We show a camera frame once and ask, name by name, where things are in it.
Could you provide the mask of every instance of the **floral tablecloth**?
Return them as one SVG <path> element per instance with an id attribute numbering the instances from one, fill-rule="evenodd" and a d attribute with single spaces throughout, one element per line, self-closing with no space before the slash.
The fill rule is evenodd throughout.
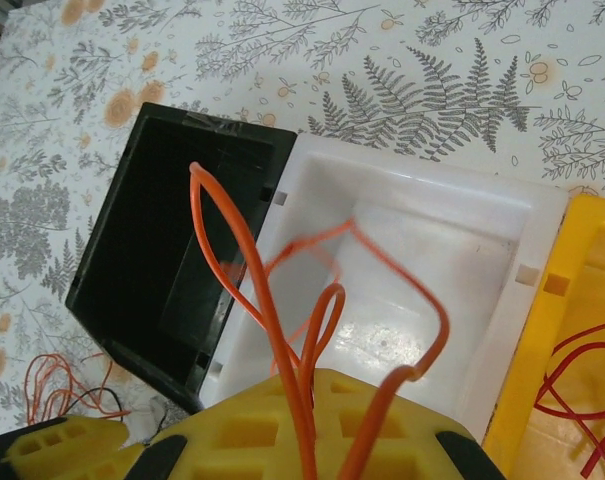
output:
<path id="1" fill-rule="evenodd" d="M 51 0 L 0 43 L 0 433 L 25 370 L 107 360 L 63 306 L 140 105 L 605 195 L 605 0 Z M 154 393 L 109 385 L 155 428 Z"/>

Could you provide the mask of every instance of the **black plastic container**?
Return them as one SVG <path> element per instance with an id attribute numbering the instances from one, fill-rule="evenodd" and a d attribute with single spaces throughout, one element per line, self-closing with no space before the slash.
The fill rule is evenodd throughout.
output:
<path id="1" fill-rule="evenodd" d="M 231 307 L 193 233 L 189 164 L 231 195 L 257 237 L 296 134 L 145 104 L 100 211 L 66 306 L 121 366 L 189 412 Z M 237 243 L 203 193 L 219 261 Z"/>

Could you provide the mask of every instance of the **fern leaf print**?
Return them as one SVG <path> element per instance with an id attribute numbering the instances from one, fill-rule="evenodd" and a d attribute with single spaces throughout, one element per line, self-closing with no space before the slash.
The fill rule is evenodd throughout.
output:
<path id="1" fill-rule="evenodd" d="M 463 79 L 452 63 L 407 47 L 419 72 L 407 78 L 395 68 L 364 58 L 367 83 L 342 77 L 343 106 L 325 92 L 324 118 L 309 117 L 311 133 L 340 138 L 373 148 L 418 155 L 439 162 L 478 138 L 492 152 L 508 119 L 520 132 L 527 130 L 529 106 L 517 91 L 518 59 L 492 83 L 484 46 L 475 40 L 475 55 Z"/>

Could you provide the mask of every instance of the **white plastic tray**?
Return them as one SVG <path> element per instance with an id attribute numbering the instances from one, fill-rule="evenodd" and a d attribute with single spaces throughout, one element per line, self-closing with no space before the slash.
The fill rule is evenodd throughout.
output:
<path id="1" fill-rule="evenodd" d="M 568 201 L 559 189 L 300 135 L 258 239 L 263 259 L 349 217 L 444 303 L 451 335 L 418 382 L 399 391 L 481 440 Z M 378 385 L 435 338 L 437 315 L 350 235 L 327 242 L 346 306 L 318 366 Z M 271 277 L 286 335 L 332 275 L 308 254 Z M 241 291 L 256 303 L 251 279 Z M 300 351 L 302 339 L 296 343 Z M 200 397 L 210 406 L 269 375 L 264 331 L 235 304 Z"/>

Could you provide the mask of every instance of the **yellow plastic container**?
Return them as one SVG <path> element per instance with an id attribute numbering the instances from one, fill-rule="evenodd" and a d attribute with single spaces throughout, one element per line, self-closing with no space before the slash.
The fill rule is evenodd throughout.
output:
<path id="1" fill-rule="evenodd" d="M 509 479 L 582 479 L 591 442 L 575 422 L 532 408 L 544 373 L 580 345 L 605 341 L 605 330 L 552 356 L 555 345 L 604 323 L 605 199 L 581 195 L 567 212 L 484 440 Z M 578 413 L 605 410 L 605 350 L 581 355 L 554 388 Z M 562 410 L 549 394 L 541 403 Z M 605 435 L 605 420 L 586 423 L 599 439 Z M 589 477 L 598 479 L 605 479 L 603 460 Z"/>

